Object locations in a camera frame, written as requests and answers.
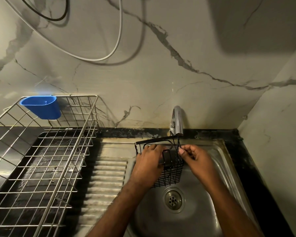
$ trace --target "blue plastic cup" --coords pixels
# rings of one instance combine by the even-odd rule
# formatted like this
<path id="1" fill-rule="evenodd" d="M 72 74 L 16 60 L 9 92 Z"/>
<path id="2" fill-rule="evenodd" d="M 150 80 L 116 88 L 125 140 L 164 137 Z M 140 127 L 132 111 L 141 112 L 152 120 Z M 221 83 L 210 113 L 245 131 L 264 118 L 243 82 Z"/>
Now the blue plastic cup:
<path id="1" fill-rule="evenodd" d="M 55 96 L 29 96 L 22 99 L 20 104 L 43 120 L 55 120 L 61 116 Z"/>

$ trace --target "marble wall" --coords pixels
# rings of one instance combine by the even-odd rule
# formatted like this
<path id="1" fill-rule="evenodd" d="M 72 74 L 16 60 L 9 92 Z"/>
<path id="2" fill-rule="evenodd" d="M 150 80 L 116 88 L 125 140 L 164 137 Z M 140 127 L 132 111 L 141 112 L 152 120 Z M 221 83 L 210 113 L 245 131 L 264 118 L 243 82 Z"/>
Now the marble wall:
<path id="1" fill-rule="evenodd" d="M 100 58 L 118 36 L 118 0 L 70 0 L 48 23 L 10 0 L 44 36 Z M 58 17 L 64 0 L 29 0 Z M 98 94 L 101 124 L 168 127 L 180 105 L 186 128 L 237 128 L 296 49 L 296 0 L 123 0 L 120 46 L 80 61 L 32 31 L 0 0 L 0 114 L 24 95 Z"/>
<path id="2" fill-rule="evenodd" d="M 239 127 L 296 236 L 296 52 Z"/>

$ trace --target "faucet spout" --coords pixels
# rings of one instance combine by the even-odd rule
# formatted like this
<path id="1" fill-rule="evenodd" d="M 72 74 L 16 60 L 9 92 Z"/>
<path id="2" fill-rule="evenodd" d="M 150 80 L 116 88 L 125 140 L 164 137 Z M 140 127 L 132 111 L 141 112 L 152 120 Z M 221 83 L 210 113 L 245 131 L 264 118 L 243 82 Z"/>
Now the faucet spout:
<path id="1" fill-rule="evenodd" d="M 171 135 L 183 135 L 182 109 L 178 105 L 173 108 L 172 119 L 170 123 Z"/>

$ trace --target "ribbed drainboard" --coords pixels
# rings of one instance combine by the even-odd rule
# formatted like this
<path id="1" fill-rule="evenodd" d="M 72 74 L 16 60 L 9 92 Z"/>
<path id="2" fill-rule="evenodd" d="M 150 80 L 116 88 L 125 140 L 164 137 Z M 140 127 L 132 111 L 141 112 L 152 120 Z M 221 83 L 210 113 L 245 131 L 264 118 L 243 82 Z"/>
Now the ribbed drainboard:
<path id="1" fill-rule="evenodd" d="M 97 159 L 78 218 L 76 231 L 79 236 L 89 231 L 121 191 L 126 166 L 126 160 Z"/>

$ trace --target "drain strainer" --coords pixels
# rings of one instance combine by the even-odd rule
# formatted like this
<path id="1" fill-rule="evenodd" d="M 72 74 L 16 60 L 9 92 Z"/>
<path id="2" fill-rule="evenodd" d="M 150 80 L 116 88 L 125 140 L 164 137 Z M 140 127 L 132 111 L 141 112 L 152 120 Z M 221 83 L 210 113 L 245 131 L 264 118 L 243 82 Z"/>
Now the drain strainer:
<path id="1" fill-rule="evenodd" d="M 168 187 L 163 192 L 163 203 L 172 213 L 179 213 L 185 205 L 183 193 L 176 187 Z"/>

